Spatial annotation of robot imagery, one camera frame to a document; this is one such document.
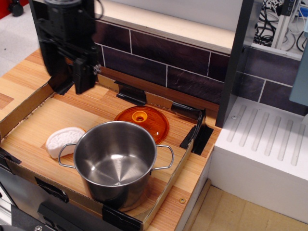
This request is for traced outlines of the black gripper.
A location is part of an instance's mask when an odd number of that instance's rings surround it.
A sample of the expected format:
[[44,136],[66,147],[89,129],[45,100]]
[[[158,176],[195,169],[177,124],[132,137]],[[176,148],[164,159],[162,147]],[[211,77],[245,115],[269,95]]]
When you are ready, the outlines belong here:
[[92,40],[96,20],[92,0],[36,1],[36,31],[46,69],[51,77],[64,76],[65,59],[71,60],[76,94],[93,88],[101,71]]

